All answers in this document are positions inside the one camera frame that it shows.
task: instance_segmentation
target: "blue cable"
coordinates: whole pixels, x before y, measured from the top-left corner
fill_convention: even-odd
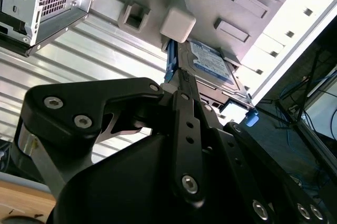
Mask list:
[[[326,77],[323,77],[323,78],[314,80],[314,81],[312,81],[312,83],[317,83],[317,82],[320,82],[320,81],[322,81],[322,80],[332,78],[332,77],[334,77],[335,75],[337,75],[337,71],[335,71],[333,74],[331,74],[331,75],[329,75],[329,76],[326,76]],[[282,90],[281,94],[279,95],[279,98],[282,97],[283,93],[284,93],[287,89],[289,89],[289,87],[295,87],[295,86],[299,85],[300,83],[302,83],[302,82],[296,82],[296,83],[291,83],[291,84],[287,85],[287,86]]]

